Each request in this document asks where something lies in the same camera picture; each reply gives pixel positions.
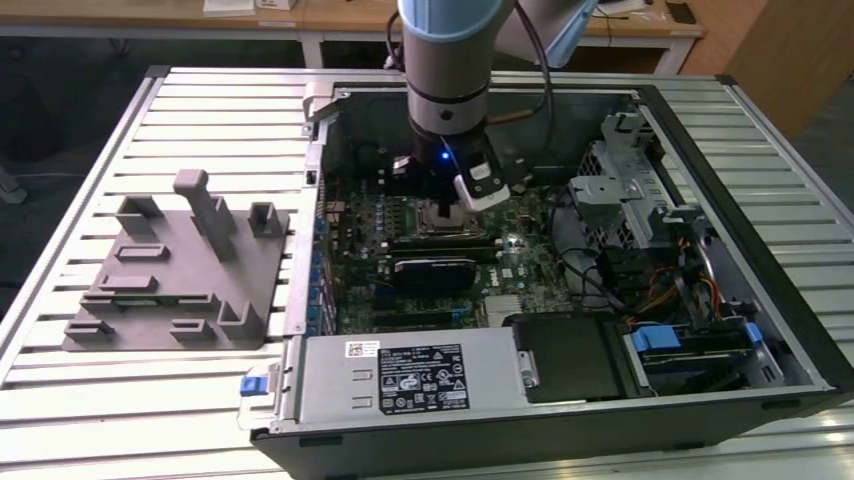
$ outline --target cardboard box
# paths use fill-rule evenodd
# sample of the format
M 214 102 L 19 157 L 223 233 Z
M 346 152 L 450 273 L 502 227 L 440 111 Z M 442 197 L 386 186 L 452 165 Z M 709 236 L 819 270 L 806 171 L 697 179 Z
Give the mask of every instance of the cardboard box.
M 290 10 L 294 8 L 296 0 L 255 0 L 258 8 L 272 8 L 276 10 Z

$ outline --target wooden table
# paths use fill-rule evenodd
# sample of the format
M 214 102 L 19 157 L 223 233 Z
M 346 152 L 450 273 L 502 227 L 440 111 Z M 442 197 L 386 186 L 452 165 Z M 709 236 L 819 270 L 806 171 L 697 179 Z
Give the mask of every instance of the wooden table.
M 203 17 L 202 5 L 203 0 L 1 0 L 0 35 L 296 40 L 306 66 L 323 68 L 324 41 L 383 41 L 396 0 L 299 0 L 294 10 L 259 9 L 234 18 Z M 655 73 L 675 74 L 706 29 L 675 23 L 663 0 L 646 12 L 593 18 L 580 45 L 662 49 Z

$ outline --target gray plastic part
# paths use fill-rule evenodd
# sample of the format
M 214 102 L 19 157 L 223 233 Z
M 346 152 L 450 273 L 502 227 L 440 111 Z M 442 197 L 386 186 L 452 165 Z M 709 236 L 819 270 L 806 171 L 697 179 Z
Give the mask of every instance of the gray plastic part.
M 175 193 L 190 203 L 199 233 L 207 237 L 220 262 L 234 260 L 236 252 L 231 241 L 235 222 L 222 198 L 211 198 L 207 190 L 208 174 L 204 170 L 180 170 L 175 176 Z
M 170 333 L 179 342 L 206 341 L 214 338 L 214 329 L 204 318 L 176 318 Z
M 65 328 L 65 335 L 75 341 L 85 343 L 108 342 L 112 333 L 112 327 L 107 325 L 107 322 L 97 319 L 75 322 L 73 325 L 68 325 Z
M 113 256 L 120 262 L 158 262 L 170 257 L 170 249 L 160 243 L 123 245 L 115 250 Z
M 158 289 L 158 279 L 151 275 L 136 275 L 132 277 L 109 275 L 108 277 L 104 277 L 104 280 L 97 285 L 97 288 L 107 292 L 148 292 Z
M 125 202 L 124 212 L 144 217 L 153 236 L 140 236 L 136 230 L 136 235 L 123 231 L 116 237 L 92 288 L 83 295 L 83 308 L 68 323 L 65 350 L 262 346 L 288 214 L 271 204 L 232 214 L 222 200 L 196 188 L 204 183 L 203 171 L 180 172 L 176 177 L 176 192 L 182 190 L 195 202 L 192 212 L 160 211 L 145 197 Z M 223 242 L 211 241 L 218 236 Z M 216 252 L 224 242 L 232 249 L 226 262 Z
M 284 235 L 282 222 L 272 203 L 254 203 L 250 205 L 250 226 L 258 238 L 275 238 Z

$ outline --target green circuit board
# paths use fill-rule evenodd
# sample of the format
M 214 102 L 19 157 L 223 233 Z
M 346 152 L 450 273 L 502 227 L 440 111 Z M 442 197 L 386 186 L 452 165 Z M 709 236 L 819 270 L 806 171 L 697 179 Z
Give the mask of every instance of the green circuit board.
M 383 242 L 422 233 L 419 210 L 424 202 L 360 192 L 343 200 L 336 202 L 331 217 L 339 334 L 390 331 L 374 322 L 378 314 L 390 313 L 452 312 L 455 327 L 484 327 L 482 301 L 495 295 L 516 295 L 526 312 L 572 309 L 571 292 L 542 229 L 551 202 L 536 190 L 511 197 L 471 219 L 470 234 L 500 239 L 496 260 L 478 264 L 472 287 L 450 296 L 395 297 L 388 302 L 376 301 L 382 297 L 378 289 L 392 288 L 386 283 Z

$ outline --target white label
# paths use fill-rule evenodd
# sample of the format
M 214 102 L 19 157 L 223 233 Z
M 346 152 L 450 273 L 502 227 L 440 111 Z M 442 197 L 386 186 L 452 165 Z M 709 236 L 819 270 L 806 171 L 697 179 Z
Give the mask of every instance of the white label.
M 471 172 L 471 178 L 474 178 L 475 180 L 483 180 L 492 174 L 488 163 L 482 163 L 476 167 L 472 167 L 468 171 Z
M 344 357 L 367 358 L 376 357 L 379 350 L 379 341 L 371 340 L 366 342 L 347 342 L 344 344 Z
M 296 23 L 295 22 L 258 22 L 258 26 L 294 28 L 296 26 Z

